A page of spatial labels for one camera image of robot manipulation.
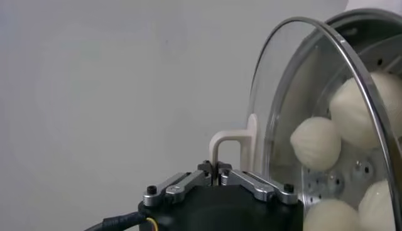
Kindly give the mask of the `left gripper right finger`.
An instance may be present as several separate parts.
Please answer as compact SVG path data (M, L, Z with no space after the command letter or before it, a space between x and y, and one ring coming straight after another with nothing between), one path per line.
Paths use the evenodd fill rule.
M272 198L277 198L285 205L298 203L298 194L292 184L266 180L260 174L250 171L232 169L230 164L221 161L216 164L216 172L220 185L240 185L259 201L268 202Z

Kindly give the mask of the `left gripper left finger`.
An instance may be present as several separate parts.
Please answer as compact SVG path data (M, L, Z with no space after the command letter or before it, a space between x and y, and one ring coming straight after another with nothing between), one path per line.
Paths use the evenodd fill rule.
M205 160L192 173L177 173L159 185L149 185L143 193L143 204L146 207L157 207L165 198L169 198L172 203L180 203L194 187L210 186L213 179L212 164Z

